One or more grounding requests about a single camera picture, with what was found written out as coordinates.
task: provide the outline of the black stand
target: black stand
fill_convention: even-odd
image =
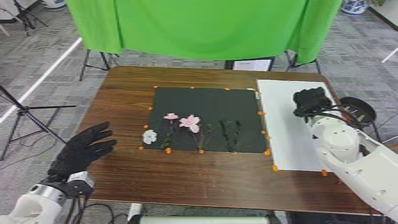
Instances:
[[[292,60],[289,59],[289,53],[287,53],[287,51],[283,51],[283,54],[285,54],[287,62],[289,62],[289,66],[287,66],[287,69],[285,69],[285,72],[287,72],[291,68],[298,68],[305,64],[301,64],[301,65],[296,65],[294,64],[294,62],[296,62],[296,54],[294,54]],[[317,62],[317,60],[314,59],[308,63],[314,63],[315,71],[317,71],[317,74],[321,75],[319,62]]]
[[[51,129],[47,128],[49,125],[51,125],[51,122],[52,122],[52,119],[54,119],[54,116],[58,114],[58,110],[60,108],[68,108],[68,107],[76,107],[76,106],[49,106],[49,107],[26,107],[21,105],[21,103],[17,102],[13,96],[10,95],[8,91],[3,89],[3,87],[0,86],[0,92],[3,93],[3,97],[6,99],[6,101],[12,103],[12,105],[15,106],[17,108],[17,117],[15,117],[15,121],[13,121],[13,125],[12,125],[12,129],[10,129],[10,134],[8,134],[8,139],[6,139],[6,145],[5,145],[5,149],[3,149],[3,152],[1,152],[1,156],[0,156],[0,161],[3,160],[3,157],[5,157],[5,153],[6,153],[6,150],[8,150],[8,145],[13,141],[28,138],[29,136],[33,136],[35,134],[45,132],[52,138],[61,142],[65,143],[63,139],[58,137],[56,133],[51,131]],[[33,116],[33,114],[29,113],[29,110],[42,110],[42,109],[56,109],[54,110],[54,113],[51,115],[51,118],[49,118],[49,121],[47,123],[44,124],[40,122],[40,120],[36,119],[36,117]],[[19,121],[21,121],[21,117],[26,116],[26,118],[31,120],[31,122],[35,123],[36,127],[40,128],[38,131],[31,132],[29,134],[19,136],[17,138],[13,138],[13,133],[15,133],[15,128],[17,128],[17,125],[19,125]]]
[[[28,36],[28,29],[35,29],[33,23],[29,21],[28,15],[31,16],[33,20],[42,24],[44,27],[47,27],[45,23],[40,21],[40,19],[36,18],[36,16],[26,11],[26,9],[22,8],[19,2],[13,0],[13,6],[17,9],[17,13],[19,13],[19,19],[22,22],[22,27],[24,27],[24,31],[26,31],[26,36]]]
[[[86,67],[88,67],[88,68],[95,68],[95,69],[99,69],[99,70],[102,70],[102,71],[108,71],[108,70],[109,70],[109,65],[108,65],[108,62],[106,62],[104,53],[99,52],[99,54],[100,54],[100,58],[102,58],[104,68],[100,68],[100,67],[97,67],[97,66],[86,64],[88,57],[90,57],[90,50],[86,50],[86,52],[84,52],[83,68],[81,68],[79,79],[77,79],[79,81],[83,80],[83,73],[84,73],[84,68],[86,68]]]

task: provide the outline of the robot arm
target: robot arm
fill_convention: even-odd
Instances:
[[[21,195],[10,214],[0,216],[1,224],[52,224],[65,200],[90,195],[93,181],[84,169],[115,145],[115,140],[95,143],[111,135],[106,128],[108,123],[90,127],[65,143],[47,177]]]
[[[319,161],[362,201],[398,221],[398,154],[342,120],[324,116],[330,104],[319,97],[319,89],[305,90],[296,95],[294,102],[301,110],[294,114],[310,121]]]

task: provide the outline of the wooden table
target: wooden table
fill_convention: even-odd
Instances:
[[[90,166],[92,199],[116,202],[303,212],[367,213],[333,175],[271,171],[262,154],[138,151],[154,88],[255,88],[255,79],[328,82],[303,73],[115,67],[95,95],[79,129],[109,121],[115,152]]]

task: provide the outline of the floor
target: floor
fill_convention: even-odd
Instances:
[[[15,97],[22,95],[77,39],[67,9],[52,12],[38,6],[33,9],[33,13],[49,27],[36,25],[38,28],[26,37],[21,25],[5,24],[12,37],[5,37],[0,33],[0,84]],[[335,17],[317,61],[339,97],[358,97],[372,105],[378,114],[378,125],[398,113],[398,55],[385,64],[379,63],[395,46],[398,32],[387,27],[372,14],[365,13],[360,16],[347,16],[340,13]],[[51,125],[54,132],[65,139],[68,139],[76,131],[106,75],[99,70],[86,69],[84,79],[81,82],[77,81],[83,54],[83,45],[79,45],[24,101],[24,104],[29,106],[77,105],[76,108],[61,110]],[[118,65],[223,68],[223,61],[177,59],[134,51],[125,51],[115,60]],[[90,63],[100,66],[97,54],[90,56]],[[275,60],[273,70],[283,71],[285,66],[285,57],[280,55]],[[315,72],[314,65],[301,66],[296,71]],[[0,99],[0,116],[6,108],[8,103]],[[35,111],[33,114],[45,120],[51,111]],[[1,123],[0,148],[5,144],[12,120],[13,115]],[[381,139],[398,135],[395,122],[398,116],[392,117],[379,128]],[[17,129],[17,135],[22,135],[31,130],[35,130],[35,127],[24,120]],[[5,161],[0,162],[0,214],[8,213],[19,195],[44,178],[47,165],[60,148],[61,145],[54,143],[51,137],[44,136],[44,134],[12,144]],[[127,209],[125,204],[111,204],[111,206],[115,207],[115,212],[124,212]],[[102,210],[97,208],[86,213],[92,216],[86,214],[83,223],[97,223],[93,218],[106,215]],[[267,214],[267,211],[147,205],[145,214],[262,216]]]

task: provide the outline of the white wall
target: white wall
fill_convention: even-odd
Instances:
[[[22,7],[28,7],[36,0],[17,0],[21,3]],[[12,0],[0,0],[0,8],[6,9],[13,15],[17,15],[17,10],[13,6],[13,1]],[[0,10],[0,20],[8,20],[12,17],[8,14]]]
[[[372,6],[372,9],[398,26],[398,0],[387,0],[381,7]]]

